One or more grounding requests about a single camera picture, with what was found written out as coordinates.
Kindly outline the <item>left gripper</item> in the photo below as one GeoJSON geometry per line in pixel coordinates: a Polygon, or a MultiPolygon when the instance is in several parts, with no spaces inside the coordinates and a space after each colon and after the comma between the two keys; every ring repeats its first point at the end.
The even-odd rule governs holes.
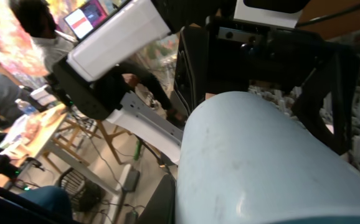
{"type": "Polygon", "coordinates": [[[262,82],[302,93],[291,110],[305,128],[335,153],[351,147],[351,117],[360,58],[348,45],[318,34],[237,22],[212,14],[188,16],[180,31],[174,91],[187,109],[206,93],[246,91],[262,82]],[[334,132],[320,109],[331,96],[334,132]]]}

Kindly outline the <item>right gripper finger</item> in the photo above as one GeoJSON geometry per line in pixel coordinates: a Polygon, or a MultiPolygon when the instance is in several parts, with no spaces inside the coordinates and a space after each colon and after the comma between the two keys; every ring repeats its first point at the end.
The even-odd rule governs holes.
{"type": "Polygon", "coordinates": [[[137,224],[174,224],[176,181],[166,174],[139,216],[137,224]]]}

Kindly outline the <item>blue cup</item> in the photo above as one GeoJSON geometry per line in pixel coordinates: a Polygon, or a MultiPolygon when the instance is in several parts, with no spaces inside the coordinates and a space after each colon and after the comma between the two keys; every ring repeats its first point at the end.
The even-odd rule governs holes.
{"type": "Polygon", "coordinates": [[[272,104],[227,92],[190,115],[176,223],[360,223],[360,173],[272,104]]]}

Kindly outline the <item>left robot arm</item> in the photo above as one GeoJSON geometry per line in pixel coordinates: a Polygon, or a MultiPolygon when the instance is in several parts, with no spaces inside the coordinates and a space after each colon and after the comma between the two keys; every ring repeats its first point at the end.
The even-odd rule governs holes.
{"type": "Polygon", "coordinates": [[[306,1],[132,0],[101,21],[54,65],[54,76],[86,116],[107,120],[180,160],[182,131],[145,107],[121,80],[123,62],[179,34],[175,90],[188,113],[207,92],[245,91],[250,82],[302,89],[293,114],[337,154],[351,147],[360,59],[351,47],[299,30],[306,1]]]}

